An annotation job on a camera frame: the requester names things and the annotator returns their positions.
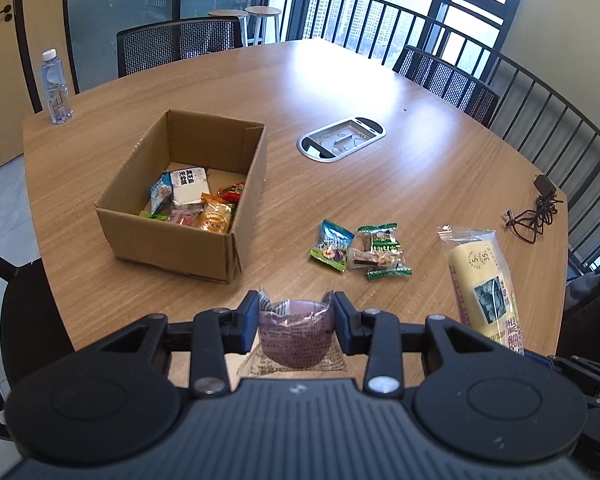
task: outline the black metal railing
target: black metal railing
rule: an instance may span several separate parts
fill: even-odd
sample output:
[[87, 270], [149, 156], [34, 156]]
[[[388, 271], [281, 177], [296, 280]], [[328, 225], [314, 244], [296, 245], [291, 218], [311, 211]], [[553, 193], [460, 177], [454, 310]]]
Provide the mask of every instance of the black metal railing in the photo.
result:
[[547, 83], [481, 41], [387, 0], [285, 0], [280, 34], [323, 38], [389, 66], [409, 44], [487, 83], [499, 95], [489, 128], [565, 192], [570, 263], [581, 272], [596, 266], [600, 129]]

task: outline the water bottle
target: water bottle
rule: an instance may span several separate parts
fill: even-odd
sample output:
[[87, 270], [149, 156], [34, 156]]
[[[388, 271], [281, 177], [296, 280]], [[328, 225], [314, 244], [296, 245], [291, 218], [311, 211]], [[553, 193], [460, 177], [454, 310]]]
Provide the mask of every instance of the water bottle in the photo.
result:
[[64, 79], [62, 60], [52, 48], [42, 54], [42, 84], [45, 86], [46, 103], [53, 124], [67, 122], [74, 113], [69, 104], [69, 89]]

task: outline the bottle cap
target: bottle cap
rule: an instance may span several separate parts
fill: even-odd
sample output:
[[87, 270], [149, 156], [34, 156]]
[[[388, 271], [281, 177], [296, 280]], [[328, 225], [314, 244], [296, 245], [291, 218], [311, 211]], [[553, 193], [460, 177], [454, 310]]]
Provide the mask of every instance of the bottle cap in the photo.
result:
[[49, 61], [56, 57], [56, 50], [54, 48], [47, 50], [42, 53], [42, 61]]

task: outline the cardboard box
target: cardboard box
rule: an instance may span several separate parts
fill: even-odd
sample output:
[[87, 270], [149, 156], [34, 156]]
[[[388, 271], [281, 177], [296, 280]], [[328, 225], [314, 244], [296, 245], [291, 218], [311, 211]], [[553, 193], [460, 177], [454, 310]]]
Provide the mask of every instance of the cardboard box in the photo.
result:
[[[212, 192], [245, 180], [227, 234], [138, 216], [164, 170], [201, 166]], [[264, 124], [169, 110], [141, 137], [95, 206], [114, 254], [229, 283], [243, 269], [267, 168]]]

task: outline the black mesh chair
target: black mesh chair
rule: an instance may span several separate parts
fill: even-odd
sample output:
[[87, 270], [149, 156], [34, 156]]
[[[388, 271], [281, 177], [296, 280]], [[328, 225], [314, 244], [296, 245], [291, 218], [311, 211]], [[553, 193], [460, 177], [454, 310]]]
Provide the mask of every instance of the black mesh chair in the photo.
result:
[[[15, 267], [0, 257], [7, 282], [0, 312], [0, 350], [6, 378], [14, 386], [30, 373], [74, 351], [58, 313], [40, 259]], [[0, 412], [3, 408], [0, 394]], [[9, 438], [0, 421], [0, 438]]]
[[483, 126], [488, 126], [498, 96], [479, 79], [419, 48], [406, 46], [394, 72], [442, 97]]
[[240, 20], [204, 16], [121, 30], [118, 77], [189, 57], [242, 47]]

